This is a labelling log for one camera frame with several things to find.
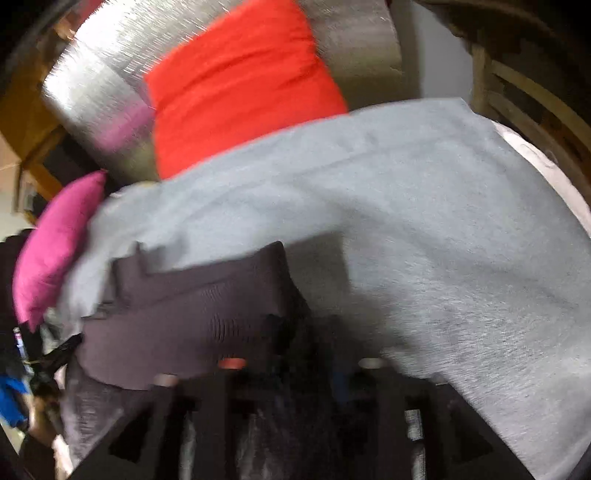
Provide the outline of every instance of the purple garment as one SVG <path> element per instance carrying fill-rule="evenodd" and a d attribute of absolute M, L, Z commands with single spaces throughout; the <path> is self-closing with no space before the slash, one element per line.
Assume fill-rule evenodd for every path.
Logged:
<path fill-rule="evenodd" d="M 146 390 L 160 373 L 191 378 L 228 357 L 266 365 L 281 319 L 307 313 L 282 243 L 238 260 L 149 274 L 140 249 L 112 264 L 76 352 L 91 378 Z"/>

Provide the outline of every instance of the bed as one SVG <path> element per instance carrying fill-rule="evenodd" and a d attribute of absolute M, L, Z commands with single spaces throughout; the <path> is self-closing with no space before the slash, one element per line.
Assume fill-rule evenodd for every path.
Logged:
<path fill-rule="evenodd" d="M 540 158 L 457 99 L 281 131 L 108 198 L 58 313 L 77 332 L 136 242 L 165 271 L 281 240 L 314 312 L 341 316 L 405 373 L 442 373 L 536 478 L 565 478 L 591 440 L 589 209 L 561 176 L 563 200 Z M 110 421 L 86 431 L 74 462 Z"/>

